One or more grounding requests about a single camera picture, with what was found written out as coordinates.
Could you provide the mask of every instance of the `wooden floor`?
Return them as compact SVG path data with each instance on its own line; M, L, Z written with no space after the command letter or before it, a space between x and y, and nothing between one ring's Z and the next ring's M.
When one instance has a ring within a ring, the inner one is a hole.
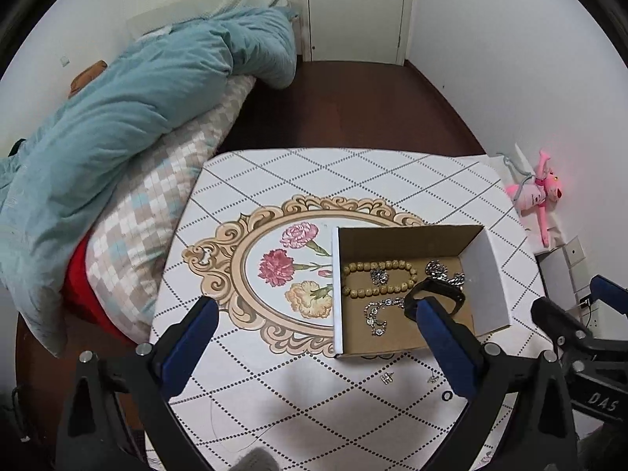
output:
M221 151L283 147L484 153L412 67L358 62L304 63L283 91L256 83Z
M484 153L456 112L412 67L352 62L301 64L282 91L256 83L221 152L275 147L358 147L431 152ZM68 349L53 358L18 326L16 369L27 415L43 446L53 453L63 401L78 355L128 352L98 327L68 317ZM139 421L128 407L130 424Z

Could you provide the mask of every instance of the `carnation print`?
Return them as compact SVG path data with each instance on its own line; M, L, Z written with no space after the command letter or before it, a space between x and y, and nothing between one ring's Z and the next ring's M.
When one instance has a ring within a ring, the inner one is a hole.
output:
M318 227L309 221L297 223L289 226L283 232L279 242L284 248L300 249L307 246L314 250L316 255L321 257L331 257L325 248L322 248L314 242L314 238L318 235Z
M331 285L321 288L315 281L293 283L285 296L293 311L304 318L327 318L332 312Z
M281 287L294 277L294 259L285 250L265 253L259 264L259 277L272 287Z

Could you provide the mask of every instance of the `cardboard box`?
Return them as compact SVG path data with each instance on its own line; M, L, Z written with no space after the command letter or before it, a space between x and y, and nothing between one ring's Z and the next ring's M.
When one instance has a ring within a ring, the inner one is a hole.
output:
M506 303L499 265L493 253L491 239L480 225L426 225L399 228L336 228L332 231L334 269L334 349L337 356L376 355L409 351L426 347L416 323L407 319L399 307L379 310L378 318L387 321L384 335L374 336L366 323L364 308L370 302L385 298L404 297L406 293L358 298L344 297L340 278L344 265L351 262L381 262L405 260L417 269L419 281L425 275L425 265L438 259L446 265L449 276L464 272L463 292L466 301L454 320L481 336L507 328L511 314ZM407 281L405 270L390 270L388 285ZM354 272L347 278L352 289L372 288L369 272ZM454 302L444 296L434 296L449 313Z

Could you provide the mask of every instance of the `yellow flower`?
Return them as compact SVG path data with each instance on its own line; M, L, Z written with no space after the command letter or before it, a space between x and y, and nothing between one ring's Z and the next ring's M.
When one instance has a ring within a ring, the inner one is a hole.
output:
M293 283L285 296L292 310L300 312L306 319L324 319L332 311L332 299L329 295L316 299L313 292L319 289L320 285L315 281Z

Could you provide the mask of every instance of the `stuffed toy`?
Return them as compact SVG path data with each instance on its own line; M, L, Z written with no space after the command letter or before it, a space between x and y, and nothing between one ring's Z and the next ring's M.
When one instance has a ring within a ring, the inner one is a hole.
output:
M546 216L547 201L557 202L563 196L562 185L558 176L549 167L550 155L543 150L539 152L539 164L535 168L533 182L524 181L522 184L513 184L506 187L506 193L511 197L515 208L522 211L536 207L541 228L541 240L545 248L550 246L550 235Z

